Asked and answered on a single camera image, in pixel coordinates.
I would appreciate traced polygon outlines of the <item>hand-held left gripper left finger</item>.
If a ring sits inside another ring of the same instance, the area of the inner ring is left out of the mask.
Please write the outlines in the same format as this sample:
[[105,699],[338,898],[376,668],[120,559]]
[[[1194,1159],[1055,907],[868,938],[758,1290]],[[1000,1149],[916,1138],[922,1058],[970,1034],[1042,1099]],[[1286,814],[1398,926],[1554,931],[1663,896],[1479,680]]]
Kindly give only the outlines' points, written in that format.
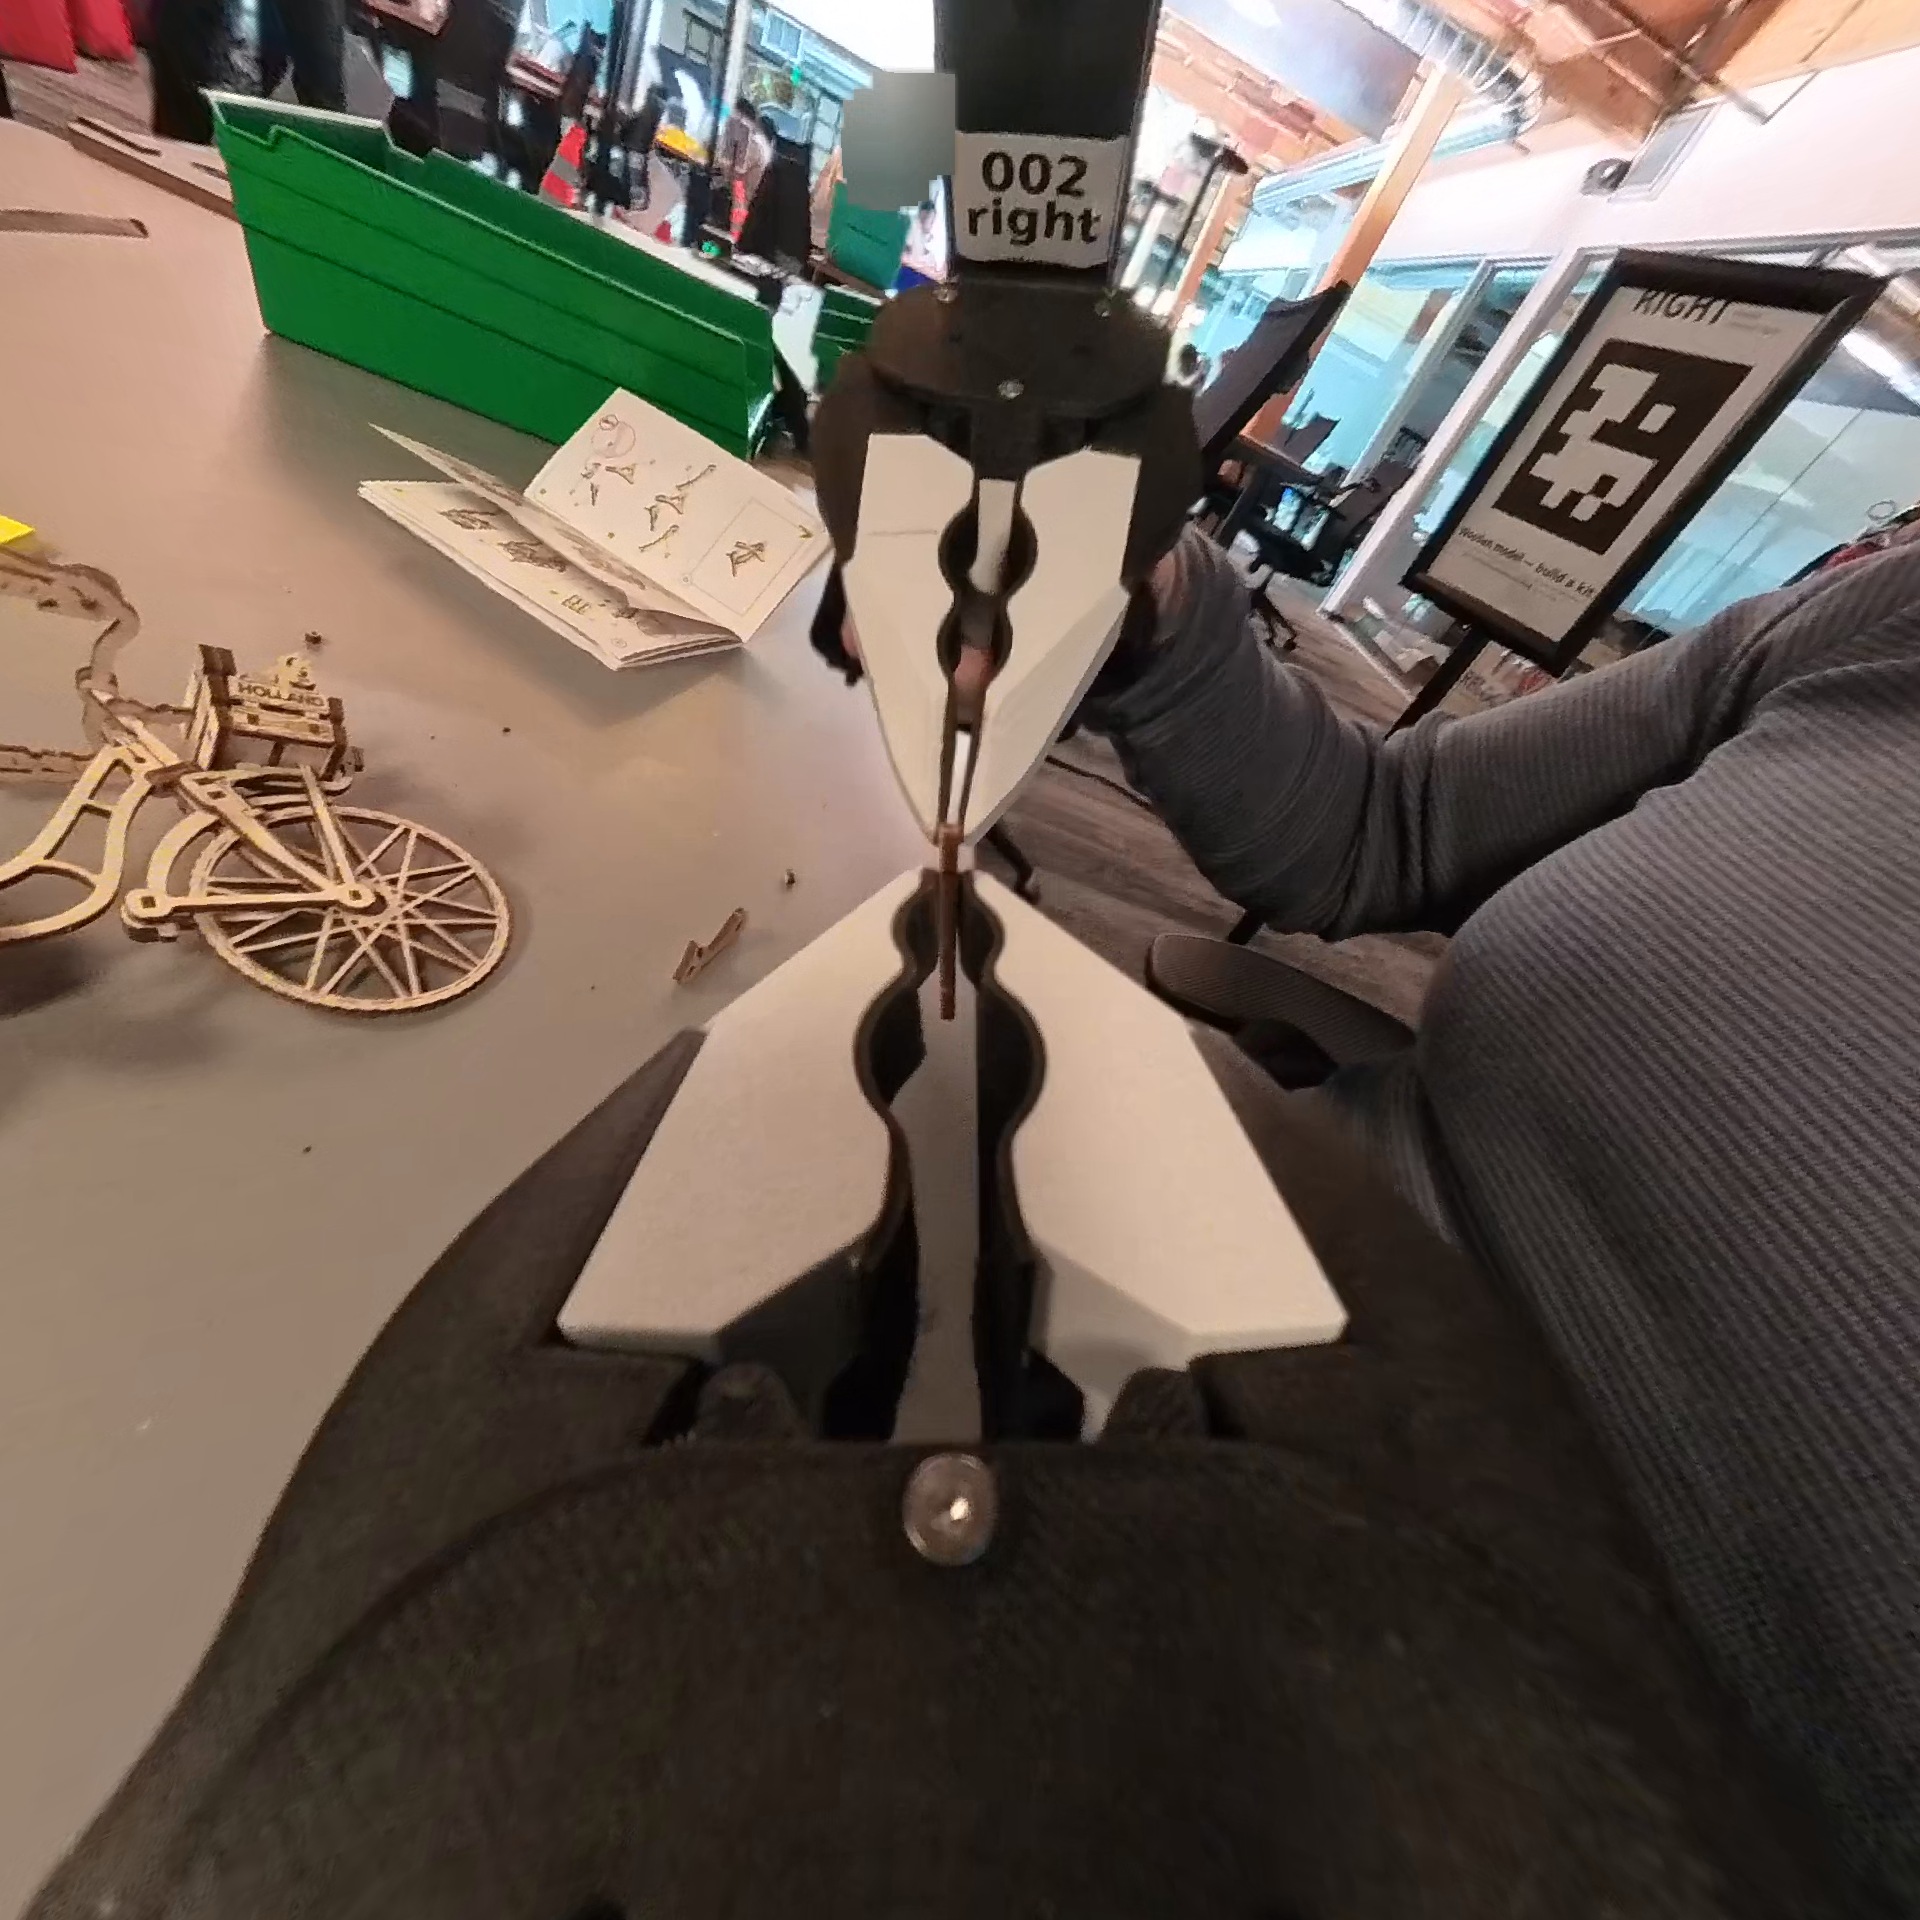
[[558,1334],[758,1364],[815,1425],[894,1425],[921,1323],[898,1092],[925,1063],[931,898],[894,877],[697,1037]]

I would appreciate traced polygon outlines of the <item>small green plastic bin stack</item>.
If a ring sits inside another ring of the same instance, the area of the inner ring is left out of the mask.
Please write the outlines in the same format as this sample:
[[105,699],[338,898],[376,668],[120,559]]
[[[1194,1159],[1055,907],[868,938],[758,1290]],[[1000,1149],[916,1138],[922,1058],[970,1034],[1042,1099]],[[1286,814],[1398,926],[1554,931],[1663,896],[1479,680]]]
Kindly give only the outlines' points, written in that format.
[[813,251],[813,275],[821,287],[815,320],[815,359],[834,363],[859,350],[883,301],[904,287],[903,275],[922,281],[937,271],[937,204],[915,209],[871,209],[849,196],[846,183],[834,187],[828,235]]

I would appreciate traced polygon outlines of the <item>flat wooden board piece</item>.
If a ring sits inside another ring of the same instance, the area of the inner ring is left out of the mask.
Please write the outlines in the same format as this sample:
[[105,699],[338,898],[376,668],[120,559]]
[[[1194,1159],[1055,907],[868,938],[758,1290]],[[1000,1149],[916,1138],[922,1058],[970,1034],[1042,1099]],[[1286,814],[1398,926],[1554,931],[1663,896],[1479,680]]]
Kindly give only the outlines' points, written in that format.
[[140,178],[183,204],[240,220],[234,184],[219,150],[125,130],[94,115],[73,115],[64,136],[86,159]]

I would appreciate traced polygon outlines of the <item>large green plastic bin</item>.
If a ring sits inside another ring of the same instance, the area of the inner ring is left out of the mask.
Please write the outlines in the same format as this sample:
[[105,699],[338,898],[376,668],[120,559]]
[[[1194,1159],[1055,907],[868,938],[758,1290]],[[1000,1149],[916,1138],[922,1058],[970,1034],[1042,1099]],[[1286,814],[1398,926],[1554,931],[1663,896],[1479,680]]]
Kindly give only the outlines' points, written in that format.
[[753,460],[809,396],[746,284],[383,123],[210,92],[268,335],[562,445],[627,392]]

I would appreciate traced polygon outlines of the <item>small narrow wooden part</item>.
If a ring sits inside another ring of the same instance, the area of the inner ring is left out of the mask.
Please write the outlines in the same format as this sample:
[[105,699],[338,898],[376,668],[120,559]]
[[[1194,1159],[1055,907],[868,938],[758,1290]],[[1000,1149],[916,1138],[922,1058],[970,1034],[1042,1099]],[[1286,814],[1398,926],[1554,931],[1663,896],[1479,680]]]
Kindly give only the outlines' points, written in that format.
[[958,868],[958,856],[968,841],[973,762],[977,762],[977,722],[968,717],[965,705],[952,696],[948,702],[940,742],[937,742],[937,765],[934,765],[937,813],[931,823],[931,847],[934,847],[934,865],[945,875],[952,875]]

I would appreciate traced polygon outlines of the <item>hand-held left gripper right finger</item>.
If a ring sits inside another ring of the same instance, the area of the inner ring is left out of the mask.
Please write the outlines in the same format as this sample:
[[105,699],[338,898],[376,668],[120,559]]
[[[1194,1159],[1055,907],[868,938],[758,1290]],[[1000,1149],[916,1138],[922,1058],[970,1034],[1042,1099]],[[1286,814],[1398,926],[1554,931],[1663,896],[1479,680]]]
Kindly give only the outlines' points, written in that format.
[[998,877],[958,901],[989,1435],[1094,1440],[1137,1373],[1342,1340],[1346,1307],[1188,1022]]

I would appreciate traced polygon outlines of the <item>instruction booklet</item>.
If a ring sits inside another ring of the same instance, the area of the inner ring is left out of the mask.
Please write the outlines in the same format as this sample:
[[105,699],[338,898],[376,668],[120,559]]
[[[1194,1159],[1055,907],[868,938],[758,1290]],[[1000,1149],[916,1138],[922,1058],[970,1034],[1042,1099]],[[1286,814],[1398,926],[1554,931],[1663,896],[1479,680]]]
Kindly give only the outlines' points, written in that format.
[[361,502],[613,671],[743,647],[831,556],[801,495],[627,392],[525,487],[379,436],[426,478]]

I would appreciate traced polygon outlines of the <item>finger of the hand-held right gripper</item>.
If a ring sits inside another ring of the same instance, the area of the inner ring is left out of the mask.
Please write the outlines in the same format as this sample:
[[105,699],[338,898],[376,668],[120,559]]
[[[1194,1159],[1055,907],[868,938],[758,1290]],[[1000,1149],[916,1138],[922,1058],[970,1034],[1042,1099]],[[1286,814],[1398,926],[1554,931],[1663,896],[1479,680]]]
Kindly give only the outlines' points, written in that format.
[[934,438],[879,432],[865,445],[842,587],[883,748],[930,841],[985,829],[989,608],[945,569],[948,527],[970,507],[973,469]]
[[1065,454],[1022,481],[1016,527],[1030,533],[1034,556],[1006,596],[1004,657],[973,725],[968,841],[1013,802],[1116,642],[1136,495],[1131,454]]

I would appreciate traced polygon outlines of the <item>framed tag sign on stand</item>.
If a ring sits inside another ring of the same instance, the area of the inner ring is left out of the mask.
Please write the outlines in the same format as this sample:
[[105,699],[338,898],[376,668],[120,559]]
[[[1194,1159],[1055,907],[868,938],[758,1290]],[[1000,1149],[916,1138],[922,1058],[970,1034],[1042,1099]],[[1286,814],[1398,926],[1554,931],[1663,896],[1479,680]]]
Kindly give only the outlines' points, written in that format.
[[1857,266],[1612,253],[1403,572],[1451,647],[1391,732],[1491,645],[1563,680],[1887,287]]

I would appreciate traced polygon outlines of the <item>wooden bicycle model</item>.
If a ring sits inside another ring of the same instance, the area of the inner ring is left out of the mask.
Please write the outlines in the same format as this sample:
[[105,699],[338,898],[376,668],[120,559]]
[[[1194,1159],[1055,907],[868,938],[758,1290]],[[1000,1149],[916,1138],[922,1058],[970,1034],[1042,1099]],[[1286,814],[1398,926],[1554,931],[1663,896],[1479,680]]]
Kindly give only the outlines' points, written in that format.
[[298,654],[241,668],[204,645],[183,702],[123,690],[140,614],[98,568],[2,545],[2,596],[97,628],[76,671],[85,745],[2,742],[2,778],[61,786],[2,856],[2,946],[117,916],[138,943],[197,938],[231,974],[314,1011],[425,1016],[504,963],[513,910],[461,841],[349,802],[364,757]]

